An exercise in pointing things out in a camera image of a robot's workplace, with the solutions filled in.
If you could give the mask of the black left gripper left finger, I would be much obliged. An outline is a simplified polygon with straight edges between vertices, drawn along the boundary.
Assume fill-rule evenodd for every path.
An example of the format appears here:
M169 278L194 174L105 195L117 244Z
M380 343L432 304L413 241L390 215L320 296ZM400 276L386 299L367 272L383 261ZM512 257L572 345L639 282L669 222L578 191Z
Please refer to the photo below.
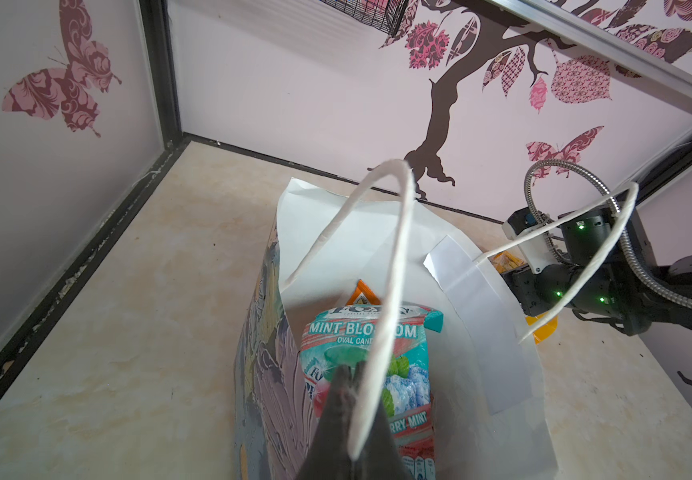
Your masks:
M338 366L322 416L297 479L351 479L353 461L347 443L356 394L352 369Z

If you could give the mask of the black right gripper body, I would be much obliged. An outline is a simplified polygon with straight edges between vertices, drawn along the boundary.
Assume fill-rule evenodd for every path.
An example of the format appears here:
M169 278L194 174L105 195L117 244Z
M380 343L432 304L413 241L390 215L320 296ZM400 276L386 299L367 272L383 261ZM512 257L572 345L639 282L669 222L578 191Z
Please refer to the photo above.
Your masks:
M557 304L580 274L576 265L550 265L540 274L533 274L525 264L502 273L501 277L526 315L548 312Z

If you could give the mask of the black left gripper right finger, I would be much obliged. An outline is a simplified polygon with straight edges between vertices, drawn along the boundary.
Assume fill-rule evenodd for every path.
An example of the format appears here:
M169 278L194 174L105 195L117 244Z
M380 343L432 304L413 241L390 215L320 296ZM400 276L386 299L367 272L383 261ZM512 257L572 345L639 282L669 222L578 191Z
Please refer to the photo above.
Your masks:
M354 478L362 480L412 478L396 447L382 402L378 403L374 422L362 453L354 462Z

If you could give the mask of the floral paper bag white inside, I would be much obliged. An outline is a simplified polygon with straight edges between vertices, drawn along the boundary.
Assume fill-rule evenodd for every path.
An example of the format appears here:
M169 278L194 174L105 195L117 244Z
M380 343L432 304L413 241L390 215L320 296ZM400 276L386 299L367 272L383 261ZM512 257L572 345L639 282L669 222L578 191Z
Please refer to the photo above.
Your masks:
M416 479L554 478L535 336L559 314L526 315L491 260L416 202L405 161L345 197L292 180L235 360L238 476L297 476L347 365L353 463L382 402ZM381 305L346 304L358 280Z

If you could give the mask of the orange corn chips bag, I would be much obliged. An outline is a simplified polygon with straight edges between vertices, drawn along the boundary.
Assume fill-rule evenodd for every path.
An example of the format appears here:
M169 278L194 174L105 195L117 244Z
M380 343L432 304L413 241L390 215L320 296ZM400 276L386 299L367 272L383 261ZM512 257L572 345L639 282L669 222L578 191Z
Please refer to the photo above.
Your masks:
M381 305L380 298L363 281L358 280L355 290L346 302L347 305Z

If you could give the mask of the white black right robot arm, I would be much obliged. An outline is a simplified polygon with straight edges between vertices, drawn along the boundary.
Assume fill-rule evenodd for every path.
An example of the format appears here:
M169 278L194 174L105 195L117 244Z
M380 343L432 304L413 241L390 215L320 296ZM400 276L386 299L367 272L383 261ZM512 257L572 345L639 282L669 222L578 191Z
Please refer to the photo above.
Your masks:
M531 240L527 263L503 279L528 316L546 313L580 278L613 227L611 208L602 206L561 225L566 250L554 253L546 238ZM692 256L659 266L638 214L633 213L602 265L568 301L582 321L608 324L634 336L654 323L669 323L692 331Z

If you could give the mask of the right metal flexible conduit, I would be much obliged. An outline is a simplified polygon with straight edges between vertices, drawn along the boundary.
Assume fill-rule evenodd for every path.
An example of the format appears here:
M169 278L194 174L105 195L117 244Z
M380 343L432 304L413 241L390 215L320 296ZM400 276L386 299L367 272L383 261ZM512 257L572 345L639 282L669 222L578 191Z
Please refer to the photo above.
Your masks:
M692 310L692 298L678 294L672 291L670 288L659 283L655 277L649 273L648 270L642 265L642 263L637 259L634 252L634 247L630 240L627 223L634 212L634 203L638 194L639 185L635 182L630 182L625 186L627 192L627 197L623 205L619 205L615 198L615 194L610 191L610 189L602 182L595 174L593 174L588 169L566 160L558 159L546 159L533 163L524 178L524 195L528 205L535 218L540 222L540 227L533 231L532 233L523 234L517 239L517 243L520 244L525 240L529 240L536 236L546 235L548 236L549 231L553 228L550 222L543 218L541 212L535 206L535 202L532 195L532 182L534 173L537 170L542 170L546 167L559 167L567 169L574 172L589 183L591 183L603 196L601 200L597 203L602 204L604 202L611 205L612 210L615 213L614 219L615 223L612 227L612 232L604 239L601 246L598 247L594 256L590 261L590 265L585 267L580 274L580 278L572 284L570 289L566 292L565 296L555 304L548 312L546 316L548 318L553 318L557 316L562 309L567 307L571 300L573 300L578 293L581 291L582 287L588 283L599 268L602 266L603 261L609 256L615 246L619 246L623 252L624 258L629 265L629 269L634 273L635 277L644 284L647 289L654 292L657 296L667 300L668 302L686 307Z

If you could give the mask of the aluminium rail back wall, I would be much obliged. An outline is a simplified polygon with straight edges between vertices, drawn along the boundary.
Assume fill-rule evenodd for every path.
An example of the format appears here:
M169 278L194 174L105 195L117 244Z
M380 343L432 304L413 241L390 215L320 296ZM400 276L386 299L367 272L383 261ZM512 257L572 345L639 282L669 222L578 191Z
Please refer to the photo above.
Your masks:
M546 1L502 0L500 9L692 100L692 75Z

